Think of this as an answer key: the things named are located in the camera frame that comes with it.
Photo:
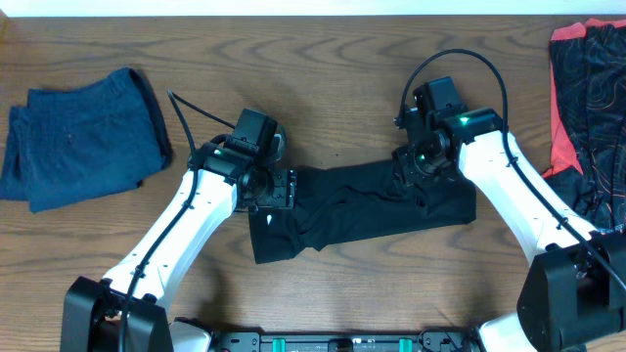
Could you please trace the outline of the black t-shirt with white logo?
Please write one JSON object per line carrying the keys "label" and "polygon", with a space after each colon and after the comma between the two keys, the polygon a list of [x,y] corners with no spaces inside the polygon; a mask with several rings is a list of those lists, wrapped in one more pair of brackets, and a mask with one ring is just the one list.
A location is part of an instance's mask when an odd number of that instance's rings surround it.
{"label": "black t-shirt with white logo", "polygon": [[305,248],[368,240],[476,219],[472,182],[422,180],[405,185],[391,160],[296,170],[294,206],[248,217],[257,264],[293,259]]}

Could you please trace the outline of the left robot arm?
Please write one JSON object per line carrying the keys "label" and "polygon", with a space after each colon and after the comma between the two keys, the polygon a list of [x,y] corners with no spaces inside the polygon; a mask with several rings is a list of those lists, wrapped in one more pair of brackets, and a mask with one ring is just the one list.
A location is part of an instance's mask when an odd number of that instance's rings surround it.
{"label": "left robot arm", "polygon": [[229,134],[193,147],[188,169],[162,214],[103,277],[79,277],[64,301],[63,351],[208,351],[209,329],[168,311],[214,231],[238,210],[290,209],[295,173],[276,169],[285,129],[243,110]]}

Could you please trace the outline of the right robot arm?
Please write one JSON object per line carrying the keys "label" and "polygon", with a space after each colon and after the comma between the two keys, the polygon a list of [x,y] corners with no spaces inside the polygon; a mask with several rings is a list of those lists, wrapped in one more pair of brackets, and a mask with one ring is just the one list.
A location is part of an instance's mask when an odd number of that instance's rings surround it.
{"label": "right robot arm", "polygon": [[396,125],[402,179],[471,181],[513,232],[529,264],[514,312],[481,324],[475,351],[575,351],[625,330],[625,237],[579,216],[528,162],[503,118],[470,110],[452,78],[413,92]]}

